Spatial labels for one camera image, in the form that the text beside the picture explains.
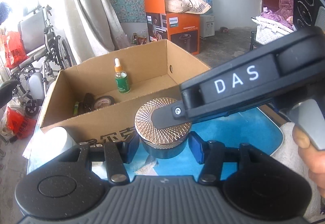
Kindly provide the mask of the person's right hand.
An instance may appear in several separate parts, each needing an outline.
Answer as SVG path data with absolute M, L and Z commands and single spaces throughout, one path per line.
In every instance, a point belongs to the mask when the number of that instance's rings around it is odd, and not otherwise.
M 298 153 L 305 165 L 309 168 L 309 178 L 316 183 L 320 195 L 324 198 L 325 192 L 325 159 L 324 150 L 317 150 L 309 137 L 298 127 L 294 126 L 292 137 L 298 146 Z

